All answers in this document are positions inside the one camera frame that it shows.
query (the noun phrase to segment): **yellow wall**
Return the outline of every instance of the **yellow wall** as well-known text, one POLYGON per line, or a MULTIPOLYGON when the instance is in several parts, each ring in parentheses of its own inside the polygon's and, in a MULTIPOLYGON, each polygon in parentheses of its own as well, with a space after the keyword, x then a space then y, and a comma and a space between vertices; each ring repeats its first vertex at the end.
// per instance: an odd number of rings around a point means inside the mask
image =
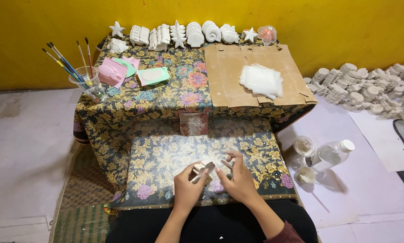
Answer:
POLYGON ((0 0, 0 90, 74 87, 42 52, 48 41, 81 66, 76 40, 88 37, 93 53, 115 20, 128 34, 134 24, 151 29, 175 19, 238 31, 273 25, 305 77, 345 62, 404 63, 404 0, 0 0))

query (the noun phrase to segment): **white paper sheet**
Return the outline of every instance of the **white paper sheet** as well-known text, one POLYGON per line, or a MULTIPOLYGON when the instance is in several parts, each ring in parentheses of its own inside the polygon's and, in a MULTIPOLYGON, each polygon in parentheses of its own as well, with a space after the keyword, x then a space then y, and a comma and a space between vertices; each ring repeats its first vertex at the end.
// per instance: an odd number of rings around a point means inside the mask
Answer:
POLYGON ((404 170, 404 144, 394 130, 393 119, 381 119, 368 111, 348 112, 388 172, 404 170))

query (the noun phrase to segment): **hand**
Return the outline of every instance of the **hand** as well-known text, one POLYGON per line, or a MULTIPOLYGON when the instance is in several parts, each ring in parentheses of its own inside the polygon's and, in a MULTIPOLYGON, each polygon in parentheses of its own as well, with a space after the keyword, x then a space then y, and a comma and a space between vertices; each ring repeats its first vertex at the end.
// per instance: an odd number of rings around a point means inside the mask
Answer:
POLYGON ((255 199, 260 199, 261 197, 257 193, 253 182, 252 173, 244 164, 243 155, 237 151, 228 151, 226 153, 228 154, 226 159, 227 162, 230 162, 232 158, 235 158, 234 169, 232 170, 232 180, 229 180, 225 173, 216 167, 217 175, 226 191, 234 199, 245 205, 250 204, 255 199))
POLYGON ((196 184, 191 183, 188 180, 188 177, 190 176, 195 164, 199 163, 200 161, 187 166, 187 168, 173 178, 175 185, 174 210, 188 214, 198 201, 205 185, 205 180, 208 176, 208 170, 205 169, 203 171, 201 178, 196 184))

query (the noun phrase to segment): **cardboard box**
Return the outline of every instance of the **cardboard box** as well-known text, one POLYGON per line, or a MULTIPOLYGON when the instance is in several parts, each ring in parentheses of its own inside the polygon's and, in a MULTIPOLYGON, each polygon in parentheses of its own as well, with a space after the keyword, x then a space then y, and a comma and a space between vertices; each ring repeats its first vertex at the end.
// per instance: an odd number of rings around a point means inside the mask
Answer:
POLYGON ((318 103, 306 87, 287 45, 210 45, 205 47, 205 62, 213 106, 259 106, 260 103, 273 103, 272 99, 253 95, 251 90, 239 84, 243 67, 253 63, 281 73, 283 98, 275 98, 274 105, 318 103))

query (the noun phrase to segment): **maroon sleeve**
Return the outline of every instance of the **maroon sleeve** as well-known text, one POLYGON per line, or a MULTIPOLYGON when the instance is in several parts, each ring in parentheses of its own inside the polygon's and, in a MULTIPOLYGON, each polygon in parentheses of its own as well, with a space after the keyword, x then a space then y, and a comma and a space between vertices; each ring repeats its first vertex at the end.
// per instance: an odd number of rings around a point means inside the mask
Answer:
POLYGON ((263 243, 304 243, 292 225, 285 221, 285 227, 273 238, 264 240, 263 243))

